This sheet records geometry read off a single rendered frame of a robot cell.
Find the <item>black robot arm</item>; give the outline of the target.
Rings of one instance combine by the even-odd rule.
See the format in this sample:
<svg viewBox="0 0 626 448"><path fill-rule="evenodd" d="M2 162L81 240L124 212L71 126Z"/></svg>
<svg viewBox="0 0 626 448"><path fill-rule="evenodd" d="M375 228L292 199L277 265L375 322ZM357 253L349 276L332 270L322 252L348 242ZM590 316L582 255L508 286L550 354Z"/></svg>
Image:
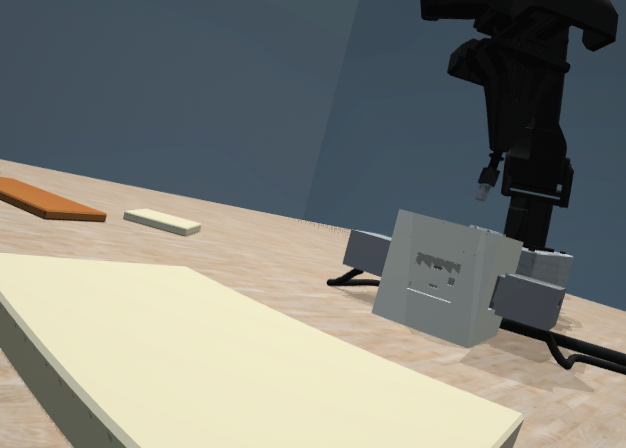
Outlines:
<svg viewBox="0 0 626 448"><path fill-rule="evenodd" d="M508 16L511 0L420 0L420 4L423 20L475 19L473 28L477 29L490 7L490 13ZM553 205L569 206L574 170L571 159L566 158L567 144L559 126L564 78L565 75L505 155L501 194L511 199L504 235L535 251L554 253L555 249L545 248ZM562 190L557 190L558 184Z"/></svg>

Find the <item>orange flat board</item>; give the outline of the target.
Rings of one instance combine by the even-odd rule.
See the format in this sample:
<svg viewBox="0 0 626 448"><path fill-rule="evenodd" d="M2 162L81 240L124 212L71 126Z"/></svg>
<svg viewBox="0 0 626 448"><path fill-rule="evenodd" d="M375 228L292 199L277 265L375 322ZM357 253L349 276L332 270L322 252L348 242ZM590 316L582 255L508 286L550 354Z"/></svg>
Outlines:
<svg viewBox="0 0 626 448"><path fill-rule="evenodd" d="M0 200L49 220L105 222L107 214L17 179L0 177Z"/></svg>

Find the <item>cream flat rectangular block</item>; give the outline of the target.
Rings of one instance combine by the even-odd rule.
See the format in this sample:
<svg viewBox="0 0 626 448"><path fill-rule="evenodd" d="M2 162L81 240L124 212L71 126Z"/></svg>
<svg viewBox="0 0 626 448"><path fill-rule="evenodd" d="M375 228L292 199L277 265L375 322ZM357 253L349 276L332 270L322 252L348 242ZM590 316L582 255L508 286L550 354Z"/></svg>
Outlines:
<svg viewBox="0 0 626 448"><path fill-rule="evenodd" d="M123 219L181 236L201 231L201 223L167 215L150 209L125 211Z"/></svg>

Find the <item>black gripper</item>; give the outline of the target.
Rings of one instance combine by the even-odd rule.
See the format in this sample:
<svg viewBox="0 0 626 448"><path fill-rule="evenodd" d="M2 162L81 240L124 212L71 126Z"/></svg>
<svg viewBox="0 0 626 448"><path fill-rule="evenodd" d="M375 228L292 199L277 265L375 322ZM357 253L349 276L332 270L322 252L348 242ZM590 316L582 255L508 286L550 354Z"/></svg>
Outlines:
<svg viewBox="0 0 626 448"><path fill-rule="evenodd" d="M618 14L609 0L511 0L510 13L487 13L472 38L450 54L451 76L485 90L489 146L509 152L570 64L562 61L568 28L583 29L594 52L616 42Z"/></svg>

